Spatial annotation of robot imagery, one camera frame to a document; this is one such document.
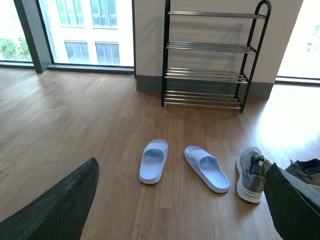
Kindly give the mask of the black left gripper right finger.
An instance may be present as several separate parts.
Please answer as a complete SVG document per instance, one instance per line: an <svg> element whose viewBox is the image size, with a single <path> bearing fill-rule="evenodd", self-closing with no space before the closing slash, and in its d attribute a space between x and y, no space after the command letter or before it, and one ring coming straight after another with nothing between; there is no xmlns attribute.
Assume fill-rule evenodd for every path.
<svg viewBox="0 0 320 240"><path fill-rule="evenodd" d="M273 225L284 240L320 238L320 191L275 163L263 165L263 190Z"/></svg>

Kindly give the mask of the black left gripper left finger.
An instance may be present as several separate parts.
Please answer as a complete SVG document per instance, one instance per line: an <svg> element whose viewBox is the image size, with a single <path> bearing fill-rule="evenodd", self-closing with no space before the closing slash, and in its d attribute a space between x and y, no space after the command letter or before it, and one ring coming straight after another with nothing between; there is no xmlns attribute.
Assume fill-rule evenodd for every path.
<svg viewBox="0 0 320 240"><path fill-rule="evenodd" d="M2 240L79 240L99 179L92 157L0 224Z"/></svg>

